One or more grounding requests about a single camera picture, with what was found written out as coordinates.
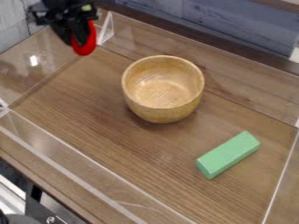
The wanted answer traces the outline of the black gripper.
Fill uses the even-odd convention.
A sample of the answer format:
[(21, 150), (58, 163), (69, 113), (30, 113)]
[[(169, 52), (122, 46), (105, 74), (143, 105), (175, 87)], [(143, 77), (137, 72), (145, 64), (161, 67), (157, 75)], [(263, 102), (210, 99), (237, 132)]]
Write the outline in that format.
[[(90, 38), (89, 20), (99, 18), (95, 0), (39, 0), (30, 5), (30, 14), (38, 25), (51, 25), (58, 37), (69, 46), (85, 46)], [(70, 28), (62, 21), (74, 21)]]

